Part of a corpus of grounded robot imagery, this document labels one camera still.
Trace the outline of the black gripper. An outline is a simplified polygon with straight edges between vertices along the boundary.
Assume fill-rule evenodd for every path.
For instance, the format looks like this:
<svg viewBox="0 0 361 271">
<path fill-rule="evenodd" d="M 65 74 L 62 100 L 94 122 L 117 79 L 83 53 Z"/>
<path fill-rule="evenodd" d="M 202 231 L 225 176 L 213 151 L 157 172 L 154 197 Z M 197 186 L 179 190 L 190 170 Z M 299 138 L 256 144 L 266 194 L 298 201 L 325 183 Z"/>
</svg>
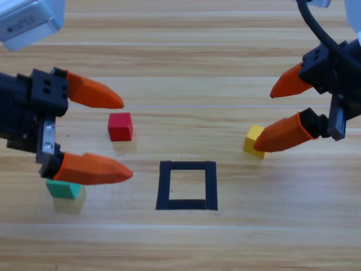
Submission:
<svg viewBox="0 0 361 271">
<path fill-rule="evenodd" d="M 55 121 L 68 109 L 68 98 L 91 108 L 121 109 L 122 98 L 107 85 L 54 67 L 30 76 L 1 73 L 1 138 L 7 147 L 34 153 L 47 164 L 59 152 Z"/>
<path fill-rule="evenodd" d="M 253 145 L 255 150 L 279 152 L 319 137 L 345 138 L 346 122 L 360 116 L 360 72 L 320 44 L 279 77 L 270 97 L 299 95 L 312 87 L 319 94 L 332 95 L 329 116 L 307 108 L 283 118 L 264 128 Z"/>
</svg>

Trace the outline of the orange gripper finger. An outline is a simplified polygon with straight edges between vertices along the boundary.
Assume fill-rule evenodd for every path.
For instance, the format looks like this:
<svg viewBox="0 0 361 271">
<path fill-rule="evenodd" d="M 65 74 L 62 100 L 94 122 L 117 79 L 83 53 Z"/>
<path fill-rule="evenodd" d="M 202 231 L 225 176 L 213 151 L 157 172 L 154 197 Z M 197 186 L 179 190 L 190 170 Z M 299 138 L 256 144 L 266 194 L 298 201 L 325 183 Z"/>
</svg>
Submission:
<svg viewBox="0 0 361 271">
<path fill-rule="evenodd" d="M 44 164 L 41 177 L 81 185 L 103 185 L 126 181 L 133 172 L 118 161 L 91 153 L 75 155 L 68 152 Z"/>
</svg>

